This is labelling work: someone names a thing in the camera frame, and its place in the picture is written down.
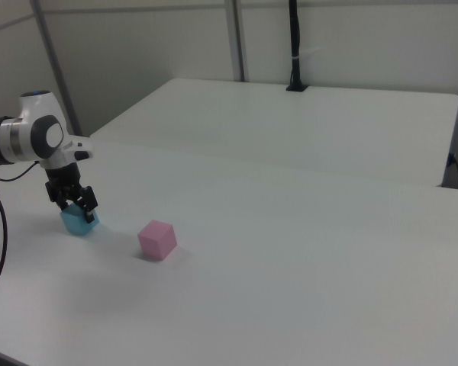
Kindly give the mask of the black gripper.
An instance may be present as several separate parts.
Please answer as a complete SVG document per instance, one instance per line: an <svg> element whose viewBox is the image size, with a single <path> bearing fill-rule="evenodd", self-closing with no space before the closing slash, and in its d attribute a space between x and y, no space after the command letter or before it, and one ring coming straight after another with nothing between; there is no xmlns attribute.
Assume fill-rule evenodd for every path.
<svg viewBox="0 0 458 366"><path fill-rule="evenodd" d="M45 186L50 201L65 210L69 206L69 197L77 197L76 205L82 211L85 221L92 223L98 202L90 186L81 187L78 165L73 162L62 168L47 169L46 174L48 182Z"/></svg>

